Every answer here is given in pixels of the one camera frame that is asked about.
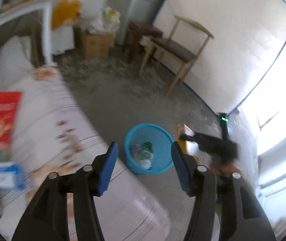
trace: dark brown stool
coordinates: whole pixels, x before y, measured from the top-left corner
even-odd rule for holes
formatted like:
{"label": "dark brown stool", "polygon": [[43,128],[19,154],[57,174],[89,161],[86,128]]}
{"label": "dark brown stool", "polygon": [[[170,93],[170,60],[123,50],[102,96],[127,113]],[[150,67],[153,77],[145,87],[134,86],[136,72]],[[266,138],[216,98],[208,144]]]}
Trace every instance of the dark brown stool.
{"label": "dark brown stool", "polygon": [[128,63],[131,63],[133,61],[134,55],[137,52],[139,46],[139,42],[143,36],[153,36],[156,38],[163,36],[163,32],[151,24],[148,24],[146,22],[131,21],[128,23],[128,28],[122,50],[123,53],[125,53],[126,47],[129,46],[127,42],[130,34],[132,34],[133,36],[133,43],[130,45],[130,51],[127,60]]}

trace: black chair cushion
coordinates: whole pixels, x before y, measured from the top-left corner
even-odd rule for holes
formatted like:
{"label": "black chair cushion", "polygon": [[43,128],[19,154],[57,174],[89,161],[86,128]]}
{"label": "black chair cushion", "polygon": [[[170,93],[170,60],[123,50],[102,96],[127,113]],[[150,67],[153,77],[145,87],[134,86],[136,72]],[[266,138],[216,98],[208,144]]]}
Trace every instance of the black chair cushion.
{"label": "black chair cushion", "polygon": [[175,41],[166,38],[153,38],[151,39],[151,41],[161,46],[171,54],[174,54],[176,57],[178,57],[179,59],[181,59],[186,63],[196,58],[194,53],[192,53],[187,48],[183,47],[182,45],[178,44]]}

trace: concrete floor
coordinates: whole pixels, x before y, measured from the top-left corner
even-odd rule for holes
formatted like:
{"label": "concrete floor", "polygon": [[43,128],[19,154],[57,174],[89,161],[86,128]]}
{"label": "concrete floor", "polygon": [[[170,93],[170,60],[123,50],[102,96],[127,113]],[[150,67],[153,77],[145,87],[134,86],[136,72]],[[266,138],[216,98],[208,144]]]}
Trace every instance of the concrete floor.
{"label": "concrete floor", "polygon": [[[164,92],[173,74],[166,68],[147,68],[138,76],[142,56],[126,63],[120,48],[110,57],[85,61],[78,51],[59,56],[56,61],[64,79],[89,118],[107,143],[116,141],[124,160],[123,141],[126,133],[139,123],[154,123],[175,139],[175,128],[185,123],[191,129],[220,136],[216,116],[186,86],[176,86],[166,98]],[[255,186],[258,177],[256,141],[242,113],[230,117],[231,139],[240,144],[236,162],[249,182]],[[158,175],[136,175],[168,209],[172,229],[167,241],[183,240],[194,199],[182,190],[172,166]]]}

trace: screw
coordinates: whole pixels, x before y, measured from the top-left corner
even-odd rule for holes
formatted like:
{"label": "screw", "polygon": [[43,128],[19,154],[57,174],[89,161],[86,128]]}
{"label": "screw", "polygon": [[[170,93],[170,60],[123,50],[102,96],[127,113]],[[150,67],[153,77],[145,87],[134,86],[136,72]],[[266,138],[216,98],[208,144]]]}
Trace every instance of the screw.
{"label": "screw", "polygon": [[206,171],[206,167],[205,166],[198,166],[197,170],[200,172],[205,172]]}
{"label": "screw", "polygon": [[232,177],[234,177],[235,179],[239,179],[239,178],[241,178],[241,175],[239,173],[237,173],[237,172],[234,172],[232,174]]}
{"label": "screw", "polygon": [[93,167],[91,166],[91,165],[85,165],[84,167],[83,167],[83,170],[85,171],[85,172],[89,172],[89,171],[91,171],[93,169]]}
{"label": "screw", "polygon": [[56,172],[52,172],[48,175],[49,179],[54,179],[57,178],[57,173]]}

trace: chair backrest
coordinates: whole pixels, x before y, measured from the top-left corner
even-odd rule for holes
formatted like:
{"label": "chair backrest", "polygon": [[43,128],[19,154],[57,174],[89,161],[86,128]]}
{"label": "chair backrest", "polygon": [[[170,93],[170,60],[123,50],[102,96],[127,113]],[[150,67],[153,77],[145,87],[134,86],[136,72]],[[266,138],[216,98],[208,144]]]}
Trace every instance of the chair backrest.
{"label": "chair backrest", "polygon": [[174,18],[176,19],[176,23],[175,23],[173,29],[171,30],[171,33],[169,35],[169,39],[172,38],[172,36],[175,33],[180,21],[187,23],[188,25],[192,26],[195,29],[201,30],[202,32],[206,33],[209,38],[214,39],[213,34],[207,28],[205,28],[202,24],[200,24],[196,21],[193,21],[189,18],[176,15],[176,14],[174,15]]}

